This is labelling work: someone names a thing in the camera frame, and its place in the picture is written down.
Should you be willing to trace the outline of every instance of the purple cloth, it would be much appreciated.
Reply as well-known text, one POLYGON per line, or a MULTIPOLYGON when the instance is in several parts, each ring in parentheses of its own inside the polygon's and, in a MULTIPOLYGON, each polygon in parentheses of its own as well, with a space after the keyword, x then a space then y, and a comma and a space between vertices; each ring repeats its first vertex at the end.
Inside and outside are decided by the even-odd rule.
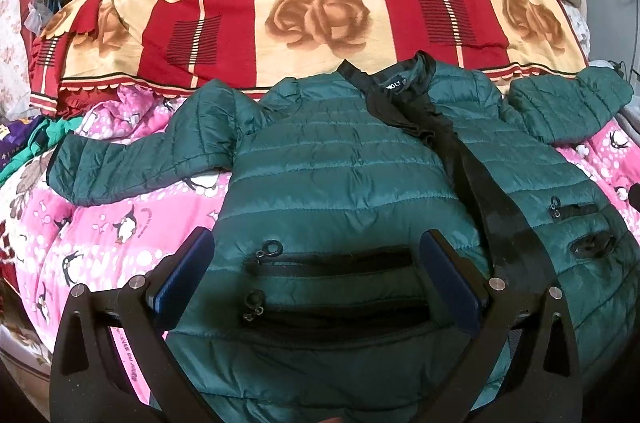
POLYGON ((0 170, 6 167, 14 154, 22 150, 42 116, 0 122, 0 170))

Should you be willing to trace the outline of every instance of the green cloth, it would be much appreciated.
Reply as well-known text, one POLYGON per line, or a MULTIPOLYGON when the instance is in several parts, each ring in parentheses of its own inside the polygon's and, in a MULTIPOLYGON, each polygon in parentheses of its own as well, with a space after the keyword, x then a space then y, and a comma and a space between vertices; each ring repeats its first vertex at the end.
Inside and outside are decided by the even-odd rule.
MULTIPOLYGON (((402 86, 416 88, 429 63, 398 69, 402 86)), ((428 94, 548 250, 590 384, 616 358, 636 321, 640 251, 604 193, 549 144, 596 133, 629 101, 630 86, 610 69, 590 68, 571 80, 517 80, 503 100, 482 72, 438 62, 428 94), (594 204, 597 212, 557 221, 549 211, 552 197, 565 205, 594 204), (577 260, 570 246, 598 231, 615 238, 613 252, 577 260)), ((210 168, 233 170, 213 229, 216 254, 167 339, 196 388, 224 421, 342 416, 406 423, 446 378, 468 338, 450 325, 415 267, 347 275, 335 259, 404 247, 415 260, 421 234, 437 228, 488 276, 478 230, 436 154, 372 117, 362 94, 337 73, 287 78, 259 103, 213 81, 181 106, 164 133, 130 146, 67 136, 49 184, 76 204, 104 204, 210 168), (283 257, 324 263, 322 276, 295 263, 269 266, 268 258, 260 270, 276 273, 256 275, 256 252, 271 239, 282 243, 283 257), (266 296, 257 323, 288 313, 277 324, 288 337, 242 321, 253 290, 266 296), (292 336, 292 325, 316 327, 308 317, 315 310, 335 317, 349 309, 351 319, 364 311, 380 315, 386 302, 426 302, 431 318, 366 339, 350 339, 349 331, 325 342, 292 336)), ((321 337, 326 330, 313 333, 321 337)), ((495 395, 508 363, 505 348, 479 405, 495 395)))
POLYGON ((57 145, 67 132, 78 128, 81 122, 82 117, 59 120, 43 119, 31 133, 27 146, 14 155, 9 164, 0 171, 0 186, 22 165, 57 145), (42 137, 41 132, 46 134, 46 138, 42 137))

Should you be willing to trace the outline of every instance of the white plastic bag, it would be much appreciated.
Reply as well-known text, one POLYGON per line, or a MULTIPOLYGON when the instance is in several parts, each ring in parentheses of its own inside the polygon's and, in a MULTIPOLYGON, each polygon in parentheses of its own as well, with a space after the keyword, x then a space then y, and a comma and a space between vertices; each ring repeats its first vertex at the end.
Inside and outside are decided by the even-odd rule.
POLYGON ((29 15, 24 21, 24 27, 37 36, 47 26, 53 12, 45 5, 44 0, 31 0, 28 7, 29 15))

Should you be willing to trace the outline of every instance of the blue gripper pad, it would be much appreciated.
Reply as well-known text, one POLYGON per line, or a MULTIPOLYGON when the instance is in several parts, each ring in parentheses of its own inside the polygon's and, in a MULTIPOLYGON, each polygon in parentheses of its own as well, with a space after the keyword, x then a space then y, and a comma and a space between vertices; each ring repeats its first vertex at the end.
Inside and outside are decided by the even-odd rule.
POLYGON ((213 260, 215 245, 209 229, 195 228, 174 255, 164 257, 149 274, 146 303, 158 331, 178 325, 187 304, 213 260))
POLYGON ((437 229, 422 234, 418 253, 420 265, 430 276, 458 329, 476 336, 488 301, 482 274, 470 260, 460 257, 437 229))

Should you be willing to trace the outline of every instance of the metal screw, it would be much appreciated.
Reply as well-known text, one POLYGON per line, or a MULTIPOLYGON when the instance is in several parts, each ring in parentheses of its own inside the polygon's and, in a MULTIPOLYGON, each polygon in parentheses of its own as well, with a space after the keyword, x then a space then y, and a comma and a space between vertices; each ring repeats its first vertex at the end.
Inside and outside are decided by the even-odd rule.
POLYGON ((78 298, 82 293, 84 293, 84 284, 76 284, 71 288, 71 296, 78 298))
POLYGON ((556 286, 552 286, 549 288, 549 294, 556 300, 562 298, 562 290, 560 288, 557 288, 556 286))
POLYGON ((496 291, 502 291, 507 287, 507 284, 504 283, 504 280, 498 277, 489 279, 489 285, 491 286, 491 289, 494 289, 496 291))
POLYGON ((131 278, 131 280, 129 280, 129 286, 132 289, 139 289, 142 288, 143 285, 145 285, 145 278, 142 275, 136 275, 134 277, 131 278))

